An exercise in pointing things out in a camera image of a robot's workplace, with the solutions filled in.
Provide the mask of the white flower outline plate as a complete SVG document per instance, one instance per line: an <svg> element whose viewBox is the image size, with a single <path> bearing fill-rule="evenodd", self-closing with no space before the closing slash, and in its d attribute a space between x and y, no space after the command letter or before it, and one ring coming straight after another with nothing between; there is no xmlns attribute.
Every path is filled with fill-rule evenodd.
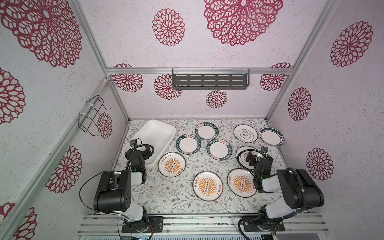
<svg viewBox="0 0 384 240"><path fill-rule="evenodd" d="M250 147L250 146L243 146L240 147L236 154L237 158L239 159L239 162L247 169L253 169L254 167L249 164L249 162L246 161L247 154L252 150L252 154L257 156L257 159L260 159L263 157L262 154L256 152L256 148Z"/></svg>

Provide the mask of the orange sunburst plate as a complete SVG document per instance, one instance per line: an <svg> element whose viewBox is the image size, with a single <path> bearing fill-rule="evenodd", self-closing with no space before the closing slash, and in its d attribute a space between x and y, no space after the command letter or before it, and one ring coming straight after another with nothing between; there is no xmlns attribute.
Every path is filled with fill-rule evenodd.
<svg viewBox="0 0 384 240"><path fill-rule="evenodd" d="M224 190L222 179L215 173L203 171L193 180L193 191L203 201L213 202L220 198Z"/></svg>
<svg viewBox="0 0 384 240"><path fill-rule="evenodd" d="M158 169L164 177L174 178L184 172L186 169L186 160L181 154L170 152L160 158Z"/></svg>
<svg viewBox="0 0 384 240"><path fill-rule="evenodd" d="M230 190L241 198L250 198L257 193L253 180L251 172L244 169L234 169L227 176Z"/></svg>

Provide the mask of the green rim plate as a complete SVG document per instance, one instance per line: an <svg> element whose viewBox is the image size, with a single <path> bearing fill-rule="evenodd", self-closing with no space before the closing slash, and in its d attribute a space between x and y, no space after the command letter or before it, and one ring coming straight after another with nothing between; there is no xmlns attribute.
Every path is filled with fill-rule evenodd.
<svg viewBox="0 0 384 240"><path fill-rule="evenodd" d="M210 141L219 135L219 129L213 123L203 122L196 126L195 133L201 140Z"/></svg>
<svg viewBox="0 0 384 240"><path fill-rule="evenodd" d="M177 150L184 155L197 153L202 146L200 139L193 134L184 134L176 141Z"/></svg>
<svg viewBox="0 0 384 240"><path fill-rule="evenodd" d="M207 144L208 155L215 160L224 161L233 154L233 148L229 142L223 139L213 139Z"/></svg>

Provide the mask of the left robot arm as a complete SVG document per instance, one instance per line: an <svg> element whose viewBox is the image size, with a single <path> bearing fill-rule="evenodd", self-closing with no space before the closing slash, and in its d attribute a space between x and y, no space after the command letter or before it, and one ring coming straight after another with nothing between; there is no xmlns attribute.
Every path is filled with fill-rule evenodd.
<svg viewBox="0 0 384 240"><path fill-rule="evenodd" d="M146 182L145 161L154 152L155 148L148 144L132 147L125 153L128 163L123 171L102 172L93 201L94 211L122 216L132 227L149 226L147 210L132 200L132 187Z"/></svg>

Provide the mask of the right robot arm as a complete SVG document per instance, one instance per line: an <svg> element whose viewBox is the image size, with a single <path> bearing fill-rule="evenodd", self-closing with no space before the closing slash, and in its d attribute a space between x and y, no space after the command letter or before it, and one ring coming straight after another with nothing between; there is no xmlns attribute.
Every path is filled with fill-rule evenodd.
<svg viewBox="0 0 384 240"><path fill-rule="evenodd" d="M246 162L253 167L253 183L257 191L265 193L282 192L283 197L258 211L262 221L281 221L325 203L323 192L304 169L286 168L271 174L273 158L266 147L261 151L250 148L242 151Z"/></svg>

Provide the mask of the white plastic bin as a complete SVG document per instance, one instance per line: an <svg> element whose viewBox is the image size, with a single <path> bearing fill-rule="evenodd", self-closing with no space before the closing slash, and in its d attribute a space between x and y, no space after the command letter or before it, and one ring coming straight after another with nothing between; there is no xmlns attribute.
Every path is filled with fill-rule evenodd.
<svg viewBox="0 0 384 240"><path fill-rule="evenodd" d="M176 128L158 120L149 120L128 140L141 139L143 144L152 145L155 152L145 160L146 168L155 167L160 158L166 153L171 141L176 135Z"/></svg>

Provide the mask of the striped rim plate far right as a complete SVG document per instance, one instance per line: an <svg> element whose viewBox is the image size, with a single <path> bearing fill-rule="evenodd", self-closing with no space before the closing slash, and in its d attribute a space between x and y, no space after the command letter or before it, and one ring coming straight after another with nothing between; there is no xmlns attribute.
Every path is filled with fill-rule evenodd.
<svg viewBox="0 0 384 240"><path fill-rule="evenodd" d="M260 139L263 143L272 147L279 147L285 143L283 134L274 128L262 128L260 130Z"/></svg>

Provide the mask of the white plate brown line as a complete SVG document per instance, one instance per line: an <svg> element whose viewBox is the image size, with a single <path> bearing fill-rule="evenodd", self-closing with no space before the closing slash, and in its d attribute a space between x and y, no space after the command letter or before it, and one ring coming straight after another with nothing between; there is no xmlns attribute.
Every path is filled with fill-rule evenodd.
<svg viewBox="0 0 384 240"><path fill-rule="evenodd" d="M259 138L255 128L250 125L238 125L234 128L235 137L243 143L253 143Z"/></svg>

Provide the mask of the green rim plate back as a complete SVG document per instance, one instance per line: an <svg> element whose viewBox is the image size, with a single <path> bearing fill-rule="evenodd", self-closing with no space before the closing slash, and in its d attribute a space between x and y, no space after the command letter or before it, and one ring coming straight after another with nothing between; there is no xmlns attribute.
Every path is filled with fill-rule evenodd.
<svg viewBox="0 0 384 240"><path fill-rule="evenodd" d="M219 129L213 123L203 122L196 126L195 133L201 140L210 141L219 135Z"/></svg>

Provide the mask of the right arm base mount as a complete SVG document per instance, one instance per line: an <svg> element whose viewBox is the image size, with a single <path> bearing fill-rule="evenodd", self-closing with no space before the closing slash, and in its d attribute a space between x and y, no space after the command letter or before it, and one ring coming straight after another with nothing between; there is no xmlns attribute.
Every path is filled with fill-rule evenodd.
<svg viewBox="0 0 384 240"><path fill-rule="evenodd" d="M283 232L283 219L260 219L256 216L244 216L242 223L246 232Z"/></svg>

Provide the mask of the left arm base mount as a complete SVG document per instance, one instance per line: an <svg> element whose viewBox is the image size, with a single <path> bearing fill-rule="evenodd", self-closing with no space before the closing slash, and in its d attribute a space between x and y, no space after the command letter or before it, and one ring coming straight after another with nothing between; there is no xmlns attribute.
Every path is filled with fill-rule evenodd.
<svg viewBox="0 0 384 240"><path fill-rule="evenodd" d="M149 216L135 222L124 221L121 232L127 234L161 233L163 231L163 225L163 216Z"/></svg>

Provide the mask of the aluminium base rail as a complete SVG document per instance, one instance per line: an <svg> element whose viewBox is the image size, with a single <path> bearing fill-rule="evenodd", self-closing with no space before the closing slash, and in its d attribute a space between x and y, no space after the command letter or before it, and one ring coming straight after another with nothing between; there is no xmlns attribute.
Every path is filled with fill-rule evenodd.
<svg viewBox="0 0 384 240"><path fill-rule="evenodd" d="M329 230L320 214L306 213L283 220L269 231L252 226L250 221L239 220L242 214L212 214L212 215L182 215L165 214L150 215L154 221L153 226L147 227L144 232L126 231L126 224L118 216L85 215L77 232L78 237L83 236L165 236L165 235L237 235L244 232L246 235L256 234L328 234Z"/></svg>

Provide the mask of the grey slotted wall shelf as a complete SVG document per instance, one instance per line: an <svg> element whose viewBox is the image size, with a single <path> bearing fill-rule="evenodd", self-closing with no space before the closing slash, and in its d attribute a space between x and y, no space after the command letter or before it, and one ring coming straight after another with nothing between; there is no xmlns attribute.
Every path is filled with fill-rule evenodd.
<svg viewBox="0 0 384 240"><path fill-rule="evenodd" d="M171 83L175 90L246 90L250 85L250 75L179 74L172 69Z"/></svg>

